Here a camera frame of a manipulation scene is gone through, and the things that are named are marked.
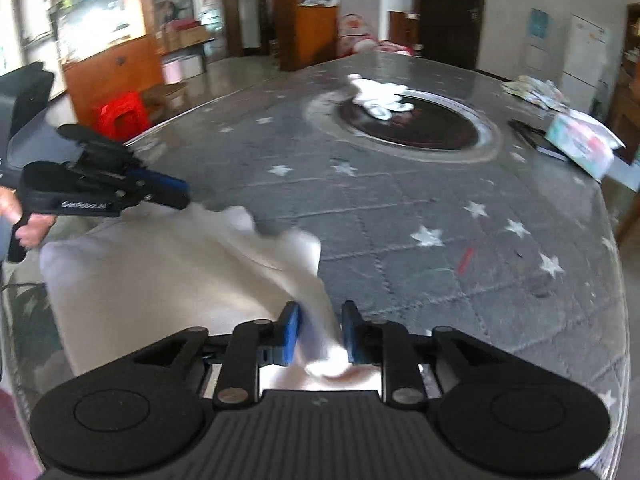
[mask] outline black chair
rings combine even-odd
[[[65,162],[81,152],[47,124],[53,79],[40,61],[0,76],[0,186],[15,188],[29,162]]]

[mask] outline human hand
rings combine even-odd
[[[0,216],[11,222],[11,225],[17,224],[22,217],[20,201],[14,190],[7,187],[0,187]],[[16,230],[15,237],[22,247],[35,247],[47,235],[55,221],[56,217],[53,215],[32,213],[29,216],[27,225],[23,225]]]

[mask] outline cardboard box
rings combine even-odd
[[[149,115],[159,110],[162,120],[171,117],[173,112],[191,108],[186,83],[153,86],[141,92],[140,98]]]
[[[182,43],[180,42],[180,32],[165,30],[162,37],[164,39],[164,50],[166,52],[173,52],[174,50],[178,50],[182,47]]]
[[[197,27],[188,28],[180,31],[180,44],[182,47],[191,46],[197,43],[210,40],[211,35],[207,31],[207,27],[199,25]]]

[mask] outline wooden cabinet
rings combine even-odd
[[[280,69],[299,70],[335,59],[339,7],[302,7],[301,0],[275,0]]]
[[[163,84],[156,38],[143,36],[62,67],[78,122],[94,126],[102,104]]]
[[[338,44],[338,7],[296,9],[298,68],[335,59]]]
[[[635,48],[640,48],[640,4],[627,7],[625,48],[618,73],[618,84],[611,99],[607,126],[625,147],[616,155],[631,164],[640,146],[640,63],[626,56]]]

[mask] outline red stool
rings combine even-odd
[[[105,137],[125,142],[151,127],[140,96],[128,92],[98,108],[96,129]]]

